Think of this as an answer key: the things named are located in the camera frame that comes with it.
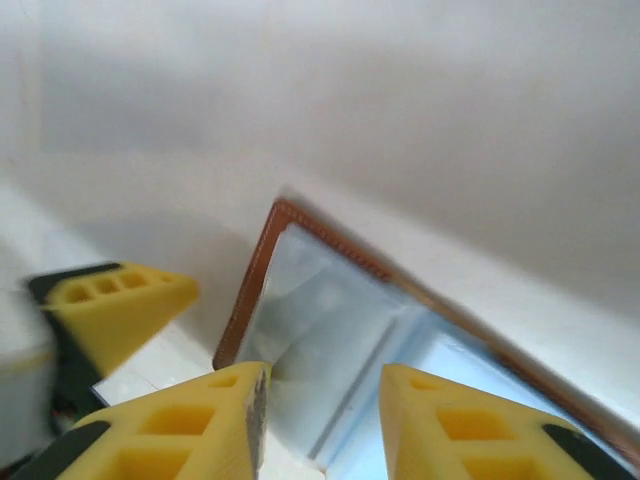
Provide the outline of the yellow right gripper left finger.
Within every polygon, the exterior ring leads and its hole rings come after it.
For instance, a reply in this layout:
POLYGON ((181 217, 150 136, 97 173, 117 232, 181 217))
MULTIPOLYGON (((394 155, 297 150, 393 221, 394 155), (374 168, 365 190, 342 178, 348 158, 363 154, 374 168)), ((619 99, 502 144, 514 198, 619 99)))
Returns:
POLYGON ((9 480, 258 480, 270 377, 242 362, 95 411, 9 480))

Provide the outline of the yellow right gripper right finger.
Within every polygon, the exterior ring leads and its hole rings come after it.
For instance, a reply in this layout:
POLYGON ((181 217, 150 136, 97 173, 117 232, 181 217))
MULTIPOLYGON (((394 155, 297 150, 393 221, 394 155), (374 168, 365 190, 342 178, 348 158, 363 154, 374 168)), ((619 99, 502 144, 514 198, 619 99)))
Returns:
POLYGON ((638 480, 560 417, 402 364, 380 421, 388 480, 638 480))

